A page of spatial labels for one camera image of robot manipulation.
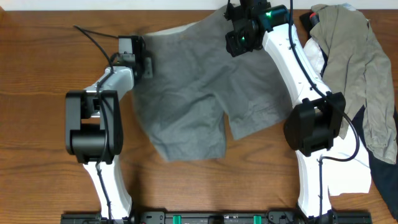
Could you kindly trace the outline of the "grey shorts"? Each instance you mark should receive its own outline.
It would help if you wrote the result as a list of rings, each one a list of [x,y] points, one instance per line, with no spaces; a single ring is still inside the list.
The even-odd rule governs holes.
[[[226,51],[232,24],[221,8],[203,20],[146,34],[154,74],[133,89],[137,119],[166,161],[222,158],[234,139],[288,117],[289,92],[271,56]]]

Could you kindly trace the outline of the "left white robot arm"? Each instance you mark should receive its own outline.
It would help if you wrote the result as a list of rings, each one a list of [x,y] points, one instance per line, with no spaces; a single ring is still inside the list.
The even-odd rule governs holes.
[[[62,223],[133,223],[132,198],[124,184],[119,155],[123,126],[119,102],[141,78],[151,78],[152,58],[144,38],[120,35],[118,52],[104,74],[65,97],[65,145],[89,173],[101,203],[99,215],[62,217]]]

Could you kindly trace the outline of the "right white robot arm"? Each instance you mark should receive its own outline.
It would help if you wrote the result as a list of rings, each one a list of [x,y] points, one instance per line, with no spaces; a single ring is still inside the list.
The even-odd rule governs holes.
[[[288,89],[292,111],[284,123],[285,139],[298,159],[298,207],[305,220],[323,223],[331,212],[322,166],[339,135],[345,108],[342,93],[332,93],[315,73],[297,37],[293,14],[267,1],[227,4],[224,18],[233,30],[225,35],[232,57],[263,50],[277,66]]]

